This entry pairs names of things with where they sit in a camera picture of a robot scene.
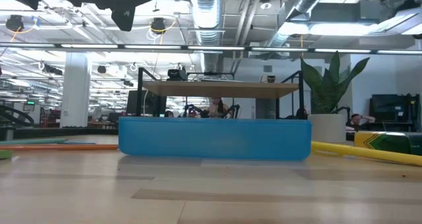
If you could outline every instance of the wall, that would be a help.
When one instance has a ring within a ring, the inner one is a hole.
[[[420,41],[408,50],[421,50]],[[369,114],[373,94],[420,94],[422,57],[411,55],[351,55],[354,66],[366,57],[367,68],[352,81],[353,112]]]
[[[351,55],[354,67],[360,60],[370,57],[365,70],[353,79],[352,113],[369,114],[369,99],[373,94],[397,94],[396,56]]]
[[[344,72],[345,70],[351,70],[351,57],[350,55],[343,55],[340,57],[340,73]],[[347,88],[345,94],[342,96],[340,101],[338,102],[338,107],[342,106],[348,106],[353,107],[353,86],[352,84],[349,85]],[[340,114],[343,114],[347,116],[347,111],[342,110],[339,112]]]
[[[229,72],[231,67],[232,59],[224,59],[224,71]],[[328,68],[329,64],[325,63],[323,59],[306,59],[306,62],[312,66],[318,66],[322,68]],[[272,72],[264,72],[264,65],[272,65]],[[260,76],[262,75],[275,75],[276,82],[281,82],[286,79],[288,76],[300,70],[300,60],[294,62],[290,60],[268,60],[262,61],[260,59],[243,59],[239,65],[237,73],[235,75],[236,80],[241,80],[244,82],[259,82]],[[293,113],[299,109],[299,92],[293,94],[294,98],[294,108]],[[308,111],[311,110],[311,91],[309,87],[305,84],[304,88],[304,99],[305,107]],[[255,111],[255,100],[241,98],[237,99],[239,105],[242,107],[242,118],[243,119],[253,119],[253,111]],[[291,95],[286,95],[280,100],[280,116],[287,117],[291,115]]]

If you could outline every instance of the black metal frame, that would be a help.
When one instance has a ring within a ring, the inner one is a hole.
[[[281,83],[285,83],[290,80],[293,83],[295,78],[299,79],[299,118],[298,119],[305,119],[305,99],[303,95],[303,72],[301,70],[293,73],[286,79],[284,79]],[[294,92],[291,93],[291,114],[295,115],[295,98]],[[276,118],[280,118],[280,99],[276,100]]]
[[[152,80],[158,80],[153,74],[151,74],[151,72],[148,72],[148,70],[144,69],[143,67],[138,68],[138,92],[137,92],[137,98],[136,98],[136,116],[137,117],[140,117],[140,114],[142,112],[142,101],[143,101],[142,100],[142,86],[143,86],[144,72]],[[157,97],[156,97],[156,110],[155,110],[153,116],[155,116],[155,117],[160,116],[160,107],[161,107],[161,96],[157,95]]]

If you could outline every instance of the desk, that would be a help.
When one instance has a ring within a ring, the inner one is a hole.
[[[292,83],[144,81],[159,96],[278,99],[299,89]]]
[[[116,128],[116,124],[105,122],[88,122],[88,127],[113,129]]]

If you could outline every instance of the monitor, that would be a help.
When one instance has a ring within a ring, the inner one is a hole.
[[[34,104],[26,103],[24,104],[24,112],[33,112],[35,110]]]
[[[117,121],[119,121],[120,116],[121,116],[121,113],[111,112],[108,115],[108,121],[110,121],[112,123],[116,123]]]
[[[156,111],[157,95],[152,92],[148,92],[145,98],[145,93],[146,93],[146,90],[143,90],[141,113],[143,113],[144,111],[144,101],[145,101],[145,113],[149,115],[153,115],[154,112]],[[129,96],[127,98],[127,108],[126,108],[126,113],[128,115],[136,114],[137,99],[138,99],[138,91],[137,90],[129,91]],[[161,104],[160,104],[160,114],[164,114],[166,112],[166,103],[167,103],[167,97],[162,96]]]

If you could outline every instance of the yellow pool noodle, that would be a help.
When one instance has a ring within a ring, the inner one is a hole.
[[[312,151],[333,152],[335,154],[341,155],[354,155],[357,157],[382,159],[386,161],[395,161],[422,166],[422,156],[420,155],[409,155],[401,154],[398,152],[386,152],[367,148],[356,148],[353,146],[329,144],[326,142],[312,142]]]

